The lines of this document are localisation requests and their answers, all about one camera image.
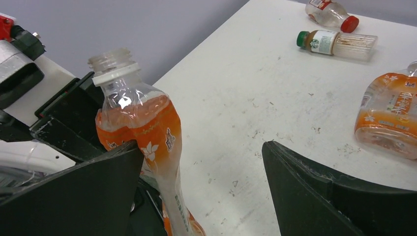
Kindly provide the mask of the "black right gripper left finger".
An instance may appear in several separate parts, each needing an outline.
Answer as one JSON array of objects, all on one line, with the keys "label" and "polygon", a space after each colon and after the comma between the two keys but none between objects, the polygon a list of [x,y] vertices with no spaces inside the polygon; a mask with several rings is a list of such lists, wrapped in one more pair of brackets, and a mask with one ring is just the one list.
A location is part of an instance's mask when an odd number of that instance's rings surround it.
[{"label": "black right gripper left finger", "polygon": [[3,236],[130,236],[143,155],[135,141],[90,161],[0,190]]}]

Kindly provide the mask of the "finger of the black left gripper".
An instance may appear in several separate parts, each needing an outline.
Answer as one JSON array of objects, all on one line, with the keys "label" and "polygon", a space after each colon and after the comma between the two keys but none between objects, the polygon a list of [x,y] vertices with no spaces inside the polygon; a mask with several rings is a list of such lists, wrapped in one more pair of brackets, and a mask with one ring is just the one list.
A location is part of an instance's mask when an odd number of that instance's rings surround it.
[{"label": "finger of the black left gripper", "polygon": [[167,236],[159,192],[139,179],[126,229],[127,236]]},{"label": "finger of the black left gripper", "polygon": [[93,159],[106,150],[95,128],[95,117],[104,96],[95,87],[94,72],[74,78],[35,111],[38,121],[30,134],[71,160],[80,163]]}]

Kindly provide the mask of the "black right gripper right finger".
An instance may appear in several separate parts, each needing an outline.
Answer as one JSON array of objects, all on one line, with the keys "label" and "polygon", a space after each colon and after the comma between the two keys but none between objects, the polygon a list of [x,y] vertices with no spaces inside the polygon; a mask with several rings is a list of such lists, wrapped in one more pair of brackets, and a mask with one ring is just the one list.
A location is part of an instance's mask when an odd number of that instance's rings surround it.
[{"label": "black right gripper right finger", "polygon": [[414,236],[417,193],[342,173],[268,141],[262,157],[283,236]]}]

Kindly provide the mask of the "slim orange label bottle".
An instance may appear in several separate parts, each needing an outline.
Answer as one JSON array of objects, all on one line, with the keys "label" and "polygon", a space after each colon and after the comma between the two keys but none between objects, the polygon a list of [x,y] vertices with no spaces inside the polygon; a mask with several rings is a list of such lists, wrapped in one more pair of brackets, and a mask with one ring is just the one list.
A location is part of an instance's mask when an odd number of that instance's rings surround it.
[{"label": "slim orange label bottle", "polygon": [[127,48],[88,60],[93,83],[104,94],[95,125],[107,150],[135,140],[144,155],[141,178],[162,199],[164,227],[170,236],[203,236],[202,226],[185,205],[180,182],[181,122],[169,96],[139,76]]}]

